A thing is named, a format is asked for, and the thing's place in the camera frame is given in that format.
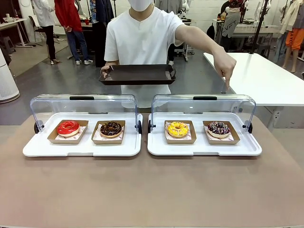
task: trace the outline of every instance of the beige table surface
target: beige table surface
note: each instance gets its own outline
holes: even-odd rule
[[[30,117],[0,147],[0,224],[274,227],[304,224],[304,173],[254,118],[262,155],[26,158]]]

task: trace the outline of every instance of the white t-shirt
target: white t-shirt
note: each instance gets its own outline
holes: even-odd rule
[[[175,40],[180,25],[183,22],[173,12],[156,7],[141,22],[126,11],[108,24],[104,60],[119,60],[121,65],[166,64],[170,44],[181,44]],[[135,95],[139,108],[151,107],[156,94],[170,94],[167,85],[122,85],[121,89],[122,94]]]

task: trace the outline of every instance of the sneaker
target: sneaker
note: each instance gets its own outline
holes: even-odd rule
[[[85,65],[90,65],[91,63],[93,63],[93,60],[90,60],[90,59],[85,60]]]

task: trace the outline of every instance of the display case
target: display case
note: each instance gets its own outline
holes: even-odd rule
[[[133,95],[39,95],[30,108],[36,134],[24,147],[25,156],[133,156],[140,151],[143,118]],[[80,125],[79,137],[60,138],[58,126],[67,121]],[[110,121],[121,126],[120,138],[98,138],[96,130]]]
[[[255,101],[246,95],[156,95],[149,116],[148,151],[154,155],[257,156],[262,148],[251,134],[255,109]],[[189,122],[189,129],[192,124],[195,140],[169,141],[167,124],[172,121]],[[229,137],[212,138],[211,122],[229,127]]]

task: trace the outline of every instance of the white coat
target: white coat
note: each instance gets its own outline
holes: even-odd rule
[[[48,4],[48,0],[33,0],[39,25],[42,27],[54,26],[54,18],[51,12],[55,9]]]

